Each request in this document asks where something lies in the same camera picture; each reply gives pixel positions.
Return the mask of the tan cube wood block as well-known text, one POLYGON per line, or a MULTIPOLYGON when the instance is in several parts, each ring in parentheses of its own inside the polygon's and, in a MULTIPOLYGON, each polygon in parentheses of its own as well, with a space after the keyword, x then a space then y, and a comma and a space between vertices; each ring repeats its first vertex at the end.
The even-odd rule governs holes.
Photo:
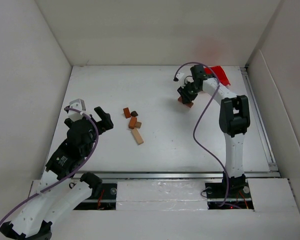
POLYGON ((136 123, 135 123, 135 128, 140 128, 142 126, 142 123, 141 122, 139 122, 139 121, 137 121, 136 123))

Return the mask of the orange arch wood block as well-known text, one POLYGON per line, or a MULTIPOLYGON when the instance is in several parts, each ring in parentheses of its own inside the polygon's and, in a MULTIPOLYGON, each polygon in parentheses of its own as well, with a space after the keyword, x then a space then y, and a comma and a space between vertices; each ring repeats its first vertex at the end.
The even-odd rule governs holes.
POLYGON ((137 120, 137 117, 132 116, 132 117, 130 118, 129 123, 128 123, 128 128, 131 129, 131 130, 133 130, 133 129, 135 128, 135 126, 136 126, 137 121, 138 121, 138 120, 137 120))

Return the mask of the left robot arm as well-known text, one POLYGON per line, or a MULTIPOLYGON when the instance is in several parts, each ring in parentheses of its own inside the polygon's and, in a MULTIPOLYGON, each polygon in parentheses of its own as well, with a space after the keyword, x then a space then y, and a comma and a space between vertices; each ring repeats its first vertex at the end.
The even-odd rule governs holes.
POLYGON ((0 232, 9 239, 49 240, 57 222, 83 200, 97 197, 102 191, 102 179, 86 172, 65 196, 59 197, 93 155, 99 136, 114 127, 110 114, 100 106, 94 108, 99 121, 73 104, 64 110, 68 115, 64 121, 68 127, 66 139, 47 161, 36 192, 0 221, 0 232))

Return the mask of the light long wood block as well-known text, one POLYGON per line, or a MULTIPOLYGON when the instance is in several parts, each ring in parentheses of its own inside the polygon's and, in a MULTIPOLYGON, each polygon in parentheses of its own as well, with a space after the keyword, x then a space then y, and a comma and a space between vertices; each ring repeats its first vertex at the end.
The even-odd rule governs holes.
POLYGON ((132 129, 132 130, 131 130, 131 133, 132 133, 132 135, 133 135, 133 137, 134 137, 134 140, 136 141, 136 143, 137 143, 138 145, 141 145, 141 144, 144 143, 144 140, 143 140, 143 138, 141 137, 141 135, 140 135, 140 133, 139 133, 139 131, 138 131, 137 128, 132 129))

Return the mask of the reddish long wood block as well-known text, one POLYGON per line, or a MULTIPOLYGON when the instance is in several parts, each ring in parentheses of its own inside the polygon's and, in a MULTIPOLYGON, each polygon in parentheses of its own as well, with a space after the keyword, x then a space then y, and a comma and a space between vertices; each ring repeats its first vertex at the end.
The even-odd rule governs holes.
MULTIPOLYGON (((183 102, 182 102, 182 97, 181 97, 181 96, 178 98, 178 101, 179 101, 181 104, 183 103, 183 102)), ((187 106, 188 108, 191 108, 191 107, 194 105, 194 103, 193 103, 193 102, 190 102, 190 103, 184 103, 183 105, 187 106)))

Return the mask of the red plastic bin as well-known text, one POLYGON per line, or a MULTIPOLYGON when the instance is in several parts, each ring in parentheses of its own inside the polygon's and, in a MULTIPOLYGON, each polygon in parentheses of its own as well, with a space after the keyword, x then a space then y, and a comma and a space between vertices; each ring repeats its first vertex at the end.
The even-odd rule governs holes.
POLYGON ((225 87, 228 87, 231 85, 227 78, 226 73, 224 72, 223 68, 220 65, 211 66, 210 68, 216 74, 216 76, 218 77, 221 84, 223 84, 225 87))

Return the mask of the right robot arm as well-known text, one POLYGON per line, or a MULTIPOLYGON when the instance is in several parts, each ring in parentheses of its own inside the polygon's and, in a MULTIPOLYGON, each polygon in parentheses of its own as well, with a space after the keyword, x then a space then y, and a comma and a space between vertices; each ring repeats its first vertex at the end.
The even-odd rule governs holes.
POLYGON ((246 176, 243 169, 243 143, 251 124, 249 99, 238 95, 224 86, 211 67, 192 62, 190 68, 192 81, 184 81, 177 92, 178 101, 192 107, 200 92, 210 95, 210 100, 203 110, 205 113, 212 101, 219 104, 218 124, 225 138, 225 164, 223 168, 222 188, 224 194, 244 187, 246 176))

